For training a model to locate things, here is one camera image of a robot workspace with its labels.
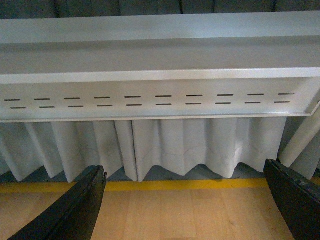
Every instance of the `curtain fold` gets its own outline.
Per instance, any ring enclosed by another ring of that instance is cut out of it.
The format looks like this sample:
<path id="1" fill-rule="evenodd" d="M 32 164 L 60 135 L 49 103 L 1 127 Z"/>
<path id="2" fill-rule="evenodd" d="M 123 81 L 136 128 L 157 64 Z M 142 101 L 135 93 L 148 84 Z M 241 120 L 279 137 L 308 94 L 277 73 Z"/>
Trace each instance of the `curtain fold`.
<path id="1" fill-rule="evenodd" d="M 110 177 L 124 167 L 143 181 L 153 166 L 179 175 L 198 164 L 230 178 L 238 163 L 262 172 L 276 159 L 285 117 L 0 124 L 0 174 L 22 181 L 45 166 L 72 182 L 86 167 L 102 165 Z"/>
<path id="2" fill-rule="evenodd" d="M 238 163 L 262 172 L 277 159 L 286 118 L 217 118 L 133 121 L 138 180 L 152 166 L 179 175 L 198 164 L 231 178 Z"/>
<path id="3" fill-rule="evenodd" d="M 291 165 L 291 169 L 311 179 L 316 169 L 320 169 L 320 132 L 312 139 L 299 157 Z"/>
<path id="4" fill-rule="evenodd" d="M 318 0 L 3 0 L 0 19 L 319 11 Z"/>

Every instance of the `yellow floor line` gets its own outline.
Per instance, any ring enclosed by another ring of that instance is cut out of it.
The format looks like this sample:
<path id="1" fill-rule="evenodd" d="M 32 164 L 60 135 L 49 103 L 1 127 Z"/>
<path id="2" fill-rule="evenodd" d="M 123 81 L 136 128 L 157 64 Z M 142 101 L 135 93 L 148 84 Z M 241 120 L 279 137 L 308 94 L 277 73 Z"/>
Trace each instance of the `yellow floor line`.
<path id="1" fill-rule="evenodd" d="M 320 185 L 320 178 L 312 182 Z M 75 183 L 44 182 L 44 183 L 2 183 L 0 194 L 7 193 L 58 193 L 66 192 Z M 161 190 L 197 190 L 197 189 L 236 189 L 266 188 L 264 178 L 256 179 L 216 179 L 216 180 L 177 180 L 177 181 L 113 181 L 106 184 L 106 192 L 118 191 L 161 191 Z"/>

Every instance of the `wooden floor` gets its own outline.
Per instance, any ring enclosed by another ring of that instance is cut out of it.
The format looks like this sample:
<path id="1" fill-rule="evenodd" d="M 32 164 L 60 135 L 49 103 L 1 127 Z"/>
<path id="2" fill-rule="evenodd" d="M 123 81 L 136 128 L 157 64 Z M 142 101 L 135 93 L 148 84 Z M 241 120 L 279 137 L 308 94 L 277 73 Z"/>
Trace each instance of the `wooden floor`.
<path id="1" fill-rule="evenodd" d="M 0 193 L 0 239 L 7 239 L 63 192 Z M 93 240 L 293 240 L 270 190 L 108 191 Z"/>

